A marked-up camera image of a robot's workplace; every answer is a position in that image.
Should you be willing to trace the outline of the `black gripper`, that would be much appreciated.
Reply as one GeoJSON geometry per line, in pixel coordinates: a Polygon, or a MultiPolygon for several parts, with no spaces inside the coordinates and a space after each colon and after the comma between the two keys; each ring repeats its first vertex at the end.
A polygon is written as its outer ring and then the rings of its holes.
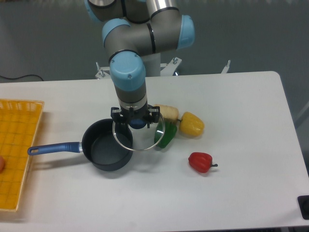
{"type": "Polygon", "coordinates": [[[150,128],[152,123],[158,123],[160,118],[160,107],[144,105],[140,109],[133,106],[129,107],[112,107],[111,118],[113,119],[113,127],[115,130],[124,129],[128,125],[128,121],[145,120],[147,128],[150,128]]]}

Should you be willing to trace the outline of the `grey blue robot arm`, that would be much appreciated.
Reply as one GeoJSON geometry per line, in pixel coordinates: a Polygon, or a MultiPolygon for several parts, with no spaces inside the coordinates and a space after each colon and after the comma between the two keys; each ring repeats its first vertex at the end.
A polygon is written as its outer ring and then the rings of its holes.
{"type": "Polygon", "coordinates": [[[142,58],[190,47],[195,27],[173,0],[87,0],[89,16],[104,23],[103,47],[120,107],[111,109],[115,123],[141,129],[159,121],[146,94],[146,68],[142,58]]]}

